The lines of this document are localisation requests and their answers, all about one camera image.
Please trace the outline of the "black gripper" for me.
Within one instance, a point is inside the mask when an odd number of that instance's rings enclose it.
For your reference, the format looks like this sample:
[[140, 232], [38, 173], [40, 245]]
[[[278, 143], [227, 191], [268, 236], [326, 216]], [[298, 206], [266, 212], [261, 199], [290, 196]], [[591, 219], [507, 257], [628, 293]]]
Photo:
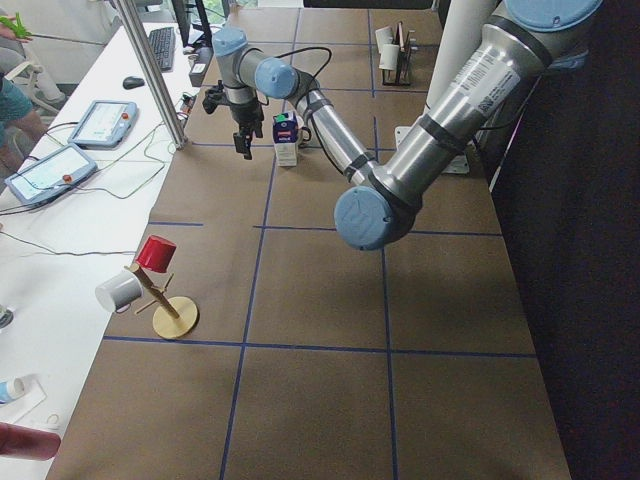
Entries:
[[238, 124], [239, 131], [233, 134], [236, 152], [245, 160], [252, 160], [252, 137], [262, 138], [264, 112], [260, 102], [246, 102], [230, 106], [233, 120]]

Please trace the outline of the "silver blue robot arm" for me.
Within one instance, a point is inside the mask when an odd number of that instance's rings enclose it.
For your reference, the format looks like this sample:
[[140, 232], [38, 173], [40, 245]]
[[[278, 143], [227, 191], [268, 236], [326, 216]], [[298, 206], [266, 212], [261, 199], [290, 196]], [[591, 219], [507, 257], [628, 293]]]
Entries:
[[523, 81], [548, 71], [586, 37], [598, 1], [500, 1], [477, 28], [477, 47], [443, 94], [418, 117], [391, 159], [342, 159], [351, 188], [334, 209], [335, 227], [357, 250], [406, 235], [424, 192]]
[[339, 116], [311, 74], [250, 46], [245, 32], [236, 27], [216, 32], [212, 45], [221, 79], [206, 93], [203, 108], [207, 113], [219, 106], [230, 109], [238, 125], [233, 134], [237, 153], [250, 160], [251, 143], [262, 136], [264, 113], [257, 96], [262, 93], [290, 103], [351, 184], [368, 181], [375, 157]]

